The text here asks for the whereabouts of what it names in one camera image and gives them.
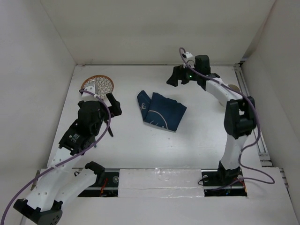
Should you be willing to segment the dark blue cloth napkin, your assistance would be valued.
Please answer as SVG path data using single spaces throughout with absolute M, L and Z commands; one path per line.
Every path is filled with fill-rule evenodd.
M 149 97 L 145 91 L 137 95 L 137 101 L 141 110 L 143 122 L 177 131 L 179 123 L 186 112 L 187 107 L 176 100 L 166 98 L 153 92 Z

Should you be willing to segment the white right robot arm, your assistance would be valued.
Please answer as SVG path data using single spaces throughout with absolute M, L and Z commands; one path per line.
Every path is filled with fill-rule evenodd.
M 175 66 L 167 84 L 177 87 L 179 83 L 195 81 L 206 92 L 213 95 L 225 106 L 224 128 L 227 140 L 224 154 L 215 172 L 203 174 L 200 180 L 203 186 L 225 186 L 241 177 L 240 160 L 242 148 L 256 127 L 255 115 L 250 104 L 252 98 L 243 98 L 223 82 L 220 76 L 210 70 L 207 55 L 197 55 L 193 66 L 188 61 L 189 52 L 182 53 L 183 64 Z

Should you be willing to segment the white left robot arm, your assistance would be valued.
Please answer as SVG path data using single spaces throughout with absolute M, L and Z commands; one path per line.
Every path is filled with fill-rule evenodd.
M 71 182 L 66 182 L 75 164 L 103 137 L 99 134 L 102 124 L 106 124 L 105 132 L 111 132 L 111 119 L 122 114 L 120 102 L 112 93 L 106 95 L 111 104 L 107 106 L 97 94 L 80 92 L 90 94 L 95 100 L 78 102 L 77 119 L 59 141 L 47 169 L 33 180 L 35 188 L 25 198 L 13 199 L 14 209 L 36 225 L 57 224 L 67 203 L 87 187 L 101 185 L 105 179 L 105 168 L 91 161 Z

